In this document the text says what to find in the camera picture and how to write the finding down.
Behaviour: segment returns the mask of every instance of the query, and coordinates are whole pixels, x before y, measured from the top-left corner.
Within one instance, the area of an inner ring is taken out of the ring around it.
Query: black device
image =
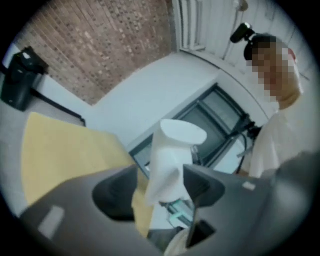
[[[31,89],[37,88],[48,67],[31,46],[15,54],[5,74],[1,99],[13,108],[25,111],[32,97]]]
[[[230,41],[234,44],[242,40],[248,42],[244,49],[244,58],[246,61],[252,61],[252,51],[258,43],[281,42],[276,36],[269,33],[256,33],[247,22],[242,23],[230,37]]]

